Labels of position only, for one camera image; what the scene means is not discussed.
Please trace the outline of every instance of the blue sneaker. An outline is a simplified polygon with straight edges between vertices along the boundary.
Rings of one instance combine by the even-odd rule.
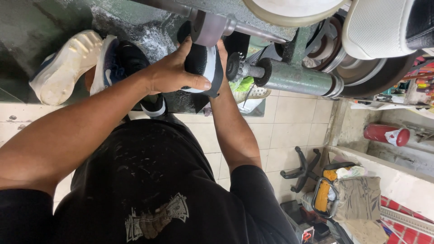
[[[101,45],[98,33],[85,30],[48,56],[29,81],[38,99],[45,105],[66,101],[80,76],[96,65]]]
[[[119,40],[114,35],[108,35],[102,42],[90,95],[94,95],[125,78],[124,68],[120,66],[116,58],[115,51],[118,46]]]

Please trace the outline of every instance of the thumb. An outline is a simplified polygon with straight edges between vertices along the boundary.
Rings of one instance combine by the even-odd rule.
[[[198,90],[209,90],[211,88],[211,82],[204,76],[194,75],[192,73],[185,73],[185,84],[191,88]]]

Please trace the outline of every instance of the red fire extinguisher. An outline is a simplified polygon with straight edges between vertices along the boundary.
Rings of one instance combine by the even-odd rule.
[[[410,131],[388,125],[369,124],[363,131],[366,139],[389,143],[398,147],[405,146],[410,139]]]

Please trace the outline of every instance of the shoe repair machine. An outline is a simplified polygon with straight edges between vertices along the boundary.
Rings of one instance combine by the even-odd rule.
[[[282,61],[262,58],[254,66],[245,62],[239,53],[232,53],[227,62],[226,74],[230,81],[252,76],[258,87],[325,97],[337,96],[344,89],[342,78],[302,66],[303,58],[306,57],[306,45],[309,41],[309,27],[298,28],[293,40],[287,41],[273,33],[240,21],[189,7],[183,3],[183,0],[177,2],[170,0],[134,1],[187,17],[191,21],[191,38],[198,45],[213,47],[221,36],[229,36],[237,31],[274,42],[276,46],[283,49]],[[194,5],[195,1],[186,2]]]

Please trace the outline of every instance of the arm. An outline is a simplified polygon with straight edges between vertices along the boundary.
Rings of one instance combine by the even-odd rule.
[[[226,72],[227,52],[223,42],[218,43],[223,71]],[[210,98],[217,139],[229,172],[240,165],[262,168],[259,147],[247,122],[242,117],[224,74],[217,98]]]
[[[206,78],[184,71],[191,44],[191,38],[186,38],[177,51],[148,68],[16,134],[0,148],[0,190],[35,189],[53,196],[57,184],[101,145],[144,96],[183,86],[209,89]]]

